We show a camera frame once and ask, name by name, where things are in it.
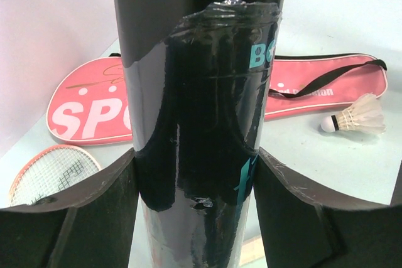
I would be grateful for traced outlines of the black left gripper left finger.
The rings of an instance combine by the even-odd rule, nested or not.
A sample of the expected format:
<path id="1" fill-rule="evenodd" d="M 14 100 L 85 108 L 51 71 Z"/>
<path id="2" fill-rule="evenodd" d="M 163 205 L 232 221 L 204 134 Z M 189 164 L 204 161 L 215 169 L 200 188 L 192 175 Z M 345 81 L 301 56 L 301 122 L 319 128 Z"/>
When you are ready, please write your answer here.
<path id="1" fill-rule="evenodd" d="M 33 205 L 1 210 L 1 267 L 127 267 L 138 204 L 134 151 Z"/>

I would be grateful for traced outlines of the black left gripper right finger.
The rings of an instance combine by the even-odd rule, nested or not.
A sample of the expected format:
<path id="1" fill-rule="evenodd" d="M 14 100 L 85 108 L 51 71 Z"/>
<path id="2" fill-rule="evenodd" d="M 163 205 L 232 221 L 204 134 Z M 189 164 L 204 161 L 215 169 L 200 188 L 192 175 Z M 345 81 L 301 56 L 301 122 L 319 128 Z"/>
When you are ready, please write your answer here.
<path id="1" fill-rule="evenodd" d="M 260 149 L 254 196 L 269 267 L 401 266 L 401 180 L 383 205 L 317 183 Z"/>

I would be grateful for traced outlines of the white shuttlecock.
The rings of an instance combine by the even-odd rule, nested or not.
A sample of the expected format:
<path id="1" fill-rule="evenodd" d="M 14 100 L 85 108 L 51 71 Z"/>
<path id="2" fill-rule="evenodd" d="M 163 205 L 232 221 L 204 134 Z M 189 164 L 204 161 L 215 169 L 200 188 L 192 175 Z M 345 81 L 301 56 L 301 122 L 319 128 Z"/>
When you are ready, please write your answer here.
<path id="1" fill-rule="evenodd" d="M 348 108 L 325 117 L 320 127 L 326 133 L 354 131 L 380 135 L 386 130 L 381 102 L 375 94 L 364 94 Z"/>

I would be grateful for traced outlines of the black shuttlecock tube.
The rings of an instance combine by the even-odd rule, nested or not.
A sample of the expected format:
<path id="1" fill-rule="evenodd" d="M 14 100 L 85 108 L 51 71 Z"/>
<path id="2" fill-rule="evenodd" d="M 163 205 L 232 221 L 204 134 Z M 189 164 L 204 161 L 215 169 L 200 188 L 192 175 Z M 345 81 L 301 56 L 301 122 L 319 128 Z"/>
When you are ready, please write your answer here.
<path id="1" fill-rule="evenodd" d="M 153 267 L 237 267 L 283 0 L 114 0 Z"/>

